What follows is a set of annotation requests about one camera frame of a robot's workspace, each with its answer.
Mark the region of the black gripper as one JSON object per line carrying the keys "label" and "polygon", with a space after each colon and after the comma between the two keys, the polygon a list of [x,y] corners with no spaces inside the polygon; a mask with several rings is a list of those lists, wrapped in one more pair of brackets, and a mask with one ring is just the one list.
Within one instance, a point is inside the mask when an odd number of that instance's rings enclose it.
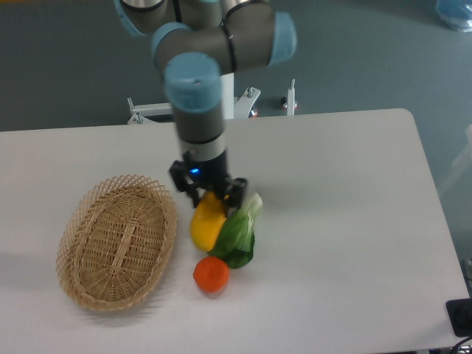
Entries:
{"label": "black gripper", "polygon": [[223,203],[226,217],[242,207],[248,180],[229,177],[226,151],[214,159],[200,162],[187,150],[183,154],[183,161],[175,160],[171,164],[169,173],[176,189],[191,199],[194,208],[200,202],[199,188],[213,190],[217,194]]}

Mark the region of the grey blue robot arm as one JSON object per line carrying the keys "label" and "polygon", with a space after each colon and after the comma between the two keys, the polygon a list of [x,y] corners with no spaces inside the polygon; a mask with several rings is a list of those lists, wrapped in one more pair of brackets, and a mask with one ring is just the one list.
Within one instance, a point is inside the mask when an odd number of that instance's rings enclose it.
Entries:
{"label": "grey blue robot arm", "polygon": [[215,194],[230,214],[241,208],[248,182],[230,176],[223,121],[225,74],[291,59],[296,26],[267,1],[116,1],[122,25],[150,36],[150,56],[173,111],[181,160],[170,167],[180,192],[199,204]]}

